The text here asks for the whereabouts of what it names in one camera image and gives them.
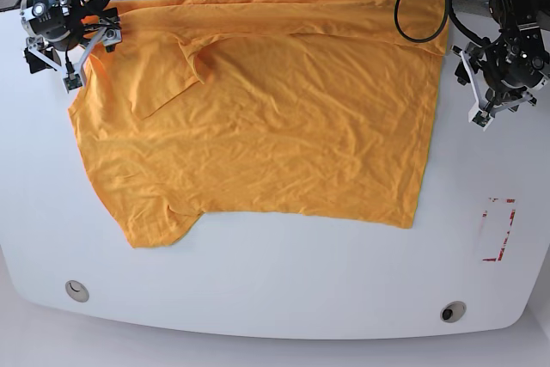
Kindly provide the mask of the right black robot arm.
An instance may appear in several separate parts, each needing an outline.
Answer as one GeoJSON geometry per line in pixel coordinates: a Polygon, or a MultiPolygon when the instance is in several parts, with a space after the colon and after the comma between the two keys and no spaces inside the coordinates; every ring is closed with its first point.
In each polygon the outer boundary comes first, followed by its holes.
{"type": "Polygon", "coordinates": [[[122,41],[119,13],[110,1],[19,0],[29,71],[55,70],[67,91],[84,86],[84,65],[94,47],[113,52],[122,41]]]}

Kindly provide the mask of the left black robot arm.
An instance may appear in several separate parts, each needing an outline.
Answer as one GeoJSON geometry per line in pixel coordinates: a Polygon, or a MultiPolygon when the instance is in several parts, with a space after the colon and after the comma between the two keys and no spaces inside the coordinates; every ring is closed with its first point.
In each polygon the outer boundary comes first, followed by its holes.
{"type": "Polygon", "coordinates": [[[480,37],[457,17],[453,0],[444,0],[442,22],[452,22],[469,40],[453,47],[460,58],[458,83],[470,85],[475,103],[468,120],[487,128],[498,113],[515,112],[521,104],[536,105],[535,93],[549,84],[549,52],[539,15],[548,15],[549,0],[489,0],[492,19],[499,25],[495,40],[480,37]]]}

